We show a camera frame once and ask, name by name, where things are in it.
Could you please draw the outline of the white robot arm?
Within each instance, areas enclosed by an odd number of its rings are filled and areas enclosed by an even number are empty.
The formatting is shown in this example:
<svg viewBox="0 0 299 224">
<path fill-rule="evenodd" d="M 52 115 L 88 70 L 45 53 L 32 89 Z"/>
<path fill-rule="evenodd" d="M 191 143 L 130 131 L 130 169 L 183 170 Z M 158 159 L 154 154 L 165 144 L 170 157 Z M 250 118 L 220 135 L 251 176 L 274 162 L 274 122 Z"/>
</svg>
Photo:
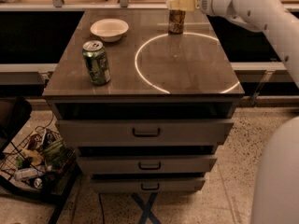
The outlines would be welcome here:
<svg viewBox="0 0 299 224">
<path fill-rule="evenodd" d="M 280 0 L 167 0 L 170 10 L 209 16 L 264 34 L 299 86 L 299 20 Z M 266 144 L 256 176 L 250 224 L 299 224 L 299 118 L 282 124 Z"/>
</svg>

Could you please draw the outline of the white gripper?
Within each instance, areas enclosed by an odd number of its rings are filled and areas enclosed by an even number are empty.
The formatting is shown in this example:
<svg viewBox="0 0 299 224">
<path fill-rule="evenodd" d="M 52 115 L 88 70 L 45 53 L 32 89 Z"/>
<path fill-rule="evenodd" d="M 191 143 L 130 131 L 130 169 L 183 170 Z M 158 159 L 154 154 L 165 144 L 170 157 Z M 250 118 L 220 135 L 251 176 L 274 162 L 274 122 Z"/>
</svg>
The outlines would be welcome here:
<svg viewBox="0 0 299 224">
<path fill-rule="evenodd" d="M 167 0 L 169 10 L 195 11 L 199 9 L 209 16 L 231 17 L 235 14 L 233 0 Z"/>
</svg>

